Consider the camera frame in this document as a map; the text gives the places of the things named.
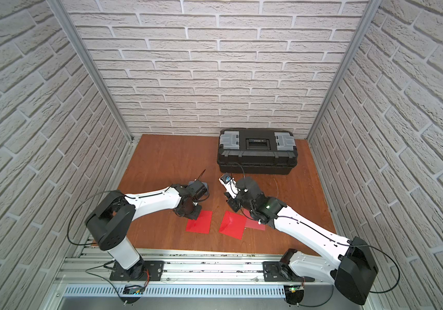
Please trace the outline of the aluminium left corner post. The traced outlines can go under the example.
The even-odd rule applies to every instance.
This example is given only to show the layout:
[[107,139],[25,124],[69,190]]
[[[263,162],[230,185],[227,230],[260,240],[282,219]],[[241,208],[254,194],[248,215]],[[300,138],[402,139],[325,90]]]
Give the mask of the aluminium left corner post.
[[84,68],[87,70],[89,77],[91,77],[94,82],[97,90],[102,96],[102,99],[106,103],[106,106],[111,112],[111,115],[114,117],[117,122],[120,130],[124,134],[124,137],[129,143],[132,143],[134,138],[133,134],[130,132],[126,122],[124,121],[123,116],[121,115],[112,95],[109,91],[108,87],[105,84],[104,79],[102,78],[101,73],[99,72],[92,55],[89,50],[86,48],[83,39],[80,37],[80,34],[73,24],[70,15],[66,11],[64,4],[59,0],[49,0],[48,5],[53,11],[54,16],[57,18],[58,22],[61,24],[62,29],[65,31],[67,38],[75,49],[75,52],[79,56]]

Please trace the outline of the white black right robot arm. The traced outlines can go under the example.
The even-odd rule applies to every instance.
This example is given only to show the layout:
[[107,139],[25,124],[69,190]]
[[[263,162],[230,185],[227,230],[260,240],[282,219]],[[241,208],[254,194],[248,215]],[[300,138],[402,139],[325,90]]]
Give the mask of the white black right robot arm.
[[316,263],[300,251],[288,250],[283,264],[294,275],[332,284],[351,302],[366,303],[379,268],[364,240],[350,240],[318,226],[282,200],[266,196],[250,177],[235,181],[224,174],[220,183],[233,211],[248,210],[253,221],[292,236],[323,258],[324,262]]

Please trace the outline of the black plastic toolbox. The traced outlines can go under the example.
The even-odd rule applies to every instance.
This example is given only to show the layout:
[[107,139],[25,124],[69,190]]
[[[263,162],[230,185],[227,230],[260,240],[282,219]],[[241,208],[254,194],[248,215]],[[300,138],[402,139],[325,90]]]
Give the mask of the black plastic toolbox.
[[297,166],[298,150],[291,132],[281,129],[224,129],[217,164],[223,173],[286,175]]

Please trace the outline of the aluminium corner post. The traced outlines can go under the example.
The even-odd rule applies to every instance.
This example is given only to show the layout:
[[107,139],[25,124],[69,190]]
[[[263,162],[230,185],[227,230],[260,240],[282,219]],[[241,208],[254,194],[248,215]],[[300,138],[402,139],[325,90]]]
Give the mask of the aluminium corner post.
[[353,37],[351,41],[349,42],[348,48],[344,54],[344,57],[342,58],[342,61],[339,64],[338,70],[336,71],[334,78],[331,82],[331,85],[327,91],[327,94],[324,97],[324,100],[320,106],[320,110],[318,111],[318,114],[316,118],[314,119],[313,125],[311,126],[311,129],[308,132],[306,140],[310,142],[310,140],[315,136],[318,127],[321,123],[321,121],[324,118],[325,112],[327,111],[327,108],[329,107],[331,100],[333,98],[333,95],[339,88],[340,82],[343,80],[346,71],[348,70],[350,64],[354,60],[355,54],[357,53],[359,46],[362,43],[362,40],[364,36],[366,35],[366,32],[368,28],[370,27],[370,24],[379,9],[379,6],[381,4],[381,0],[372,0],[369,1],[365,11],[359,21],[358,27],[356,31],[353,34]]
[[49,0],[48,5],[53,11],[54,16],[57,18],[58,22],[61,24],[62,29],[65,31],[67,38],[75,49],[75,52],[79,56],[84,68],[87,70],[89,77],[91,77],[94,82],[97,90],[102,96],[102,99],[106,103],[106,106],[111,112],[111,115],[114,117],[117,122],[120,130],[124,134],[124,137],[129,143],[132,143],[134,138],[133,134],[130,132],[126,122],[124,121],[123,116],[121,115],[112,95],[109,91],[108,87],[105,84],[104,79],[102,78],[101,73],[99,72],[92,55],[89,50],[86,48],[83,39],[80,37],[80,34],[73,24],[70,15],[66,11],[64,4],[59,0]]

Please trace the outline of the grey hole punch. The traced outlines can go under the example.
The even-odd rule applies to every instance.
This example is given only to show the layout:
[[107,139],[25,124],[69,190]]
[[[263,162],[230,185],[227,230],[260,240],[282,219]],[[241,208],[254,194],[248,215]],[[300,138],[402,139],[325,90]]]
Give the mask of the grey hole punch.
[[209,192],[209,188],[208,188],[208,184],[206,182],[201,182],[203,187],[202,187],[202,191],[201,191],[201,195],[205,196],[208,194]]

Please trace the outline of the red envelope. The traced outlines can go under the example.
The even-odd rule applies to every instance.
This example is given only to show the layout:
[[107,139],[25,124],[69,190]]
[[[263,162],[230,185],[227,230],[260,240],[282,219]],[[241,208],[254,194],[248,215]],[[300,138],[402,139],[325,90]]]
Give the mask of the red envelope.
[[245,231],[246,222],[247,219],[243,215],[226,211],[219,228],[219,233],[241,240]]
[[264,224],[259,224],[258,221],[252,220],[250,218],[246,219],[245,228],[246,229],[256,229],[256,230],[260,230],[260,231],[266,230],[266,226]]
[[189,220],[186,232],[209,234],[212,222],[212,211],[201,211],[196,220]]

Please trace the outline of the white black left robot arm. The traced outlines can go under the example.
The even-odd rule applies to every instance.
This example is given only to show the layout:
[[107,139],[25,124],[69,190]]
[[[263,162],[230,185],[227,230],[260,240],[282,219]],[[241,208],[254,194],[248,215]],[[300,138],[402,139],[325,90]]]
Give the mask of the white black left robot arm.
[[208,197],[208,185],[199,180],[141,194],[110,191],[85,219],[85,225],[99,249],[115,260],[114,271],[124,274],[111,279],[141,280],[146,276],[145,261],[127,237],[133,221],[164,210],[196,220],[202,210],[200,203]]

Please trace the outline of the aluminium right corner post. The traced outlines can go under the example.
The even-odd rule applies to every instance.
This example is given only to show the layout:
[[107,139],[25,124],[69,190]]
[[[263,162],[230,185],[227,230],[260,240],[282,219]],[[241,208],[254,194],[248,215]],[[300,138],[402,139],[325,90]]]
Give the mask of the aluminium right corner post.
[[348,48],[344,54],[344,57],[342,58],[342,61],[339,64],[338,70],[336,71],[334,78],[331,82],[331,85],[327,91],[327,94],[324,97],[324,100],[320,106],[320,110],[318,111],[318,114],[316,118],[314,119],[313,125],[311,126],[311,129],[308,132],[306,140],[310,142],[310,140],[315,136],[318,127],[321,123],[321,121],[324,118],[325,112],[327,111],[327,108],[329,107],[331,100],[333,98],[333,95],[339,88],[340,82],[343,80],[346,71],[348,70],[350,64],[354,60],[355,54],[357,53],[359,46],[362,43],[362,40],[364,36],[366,35],[366,32],[368,28],[370,27],[370,24],[379,9],[379,6],[381,4],[381,0],[372,0],[369,1],[365,11],[359,21],[358,27],[356,31],[353,34],[353,37],[351,41],[349,42]]

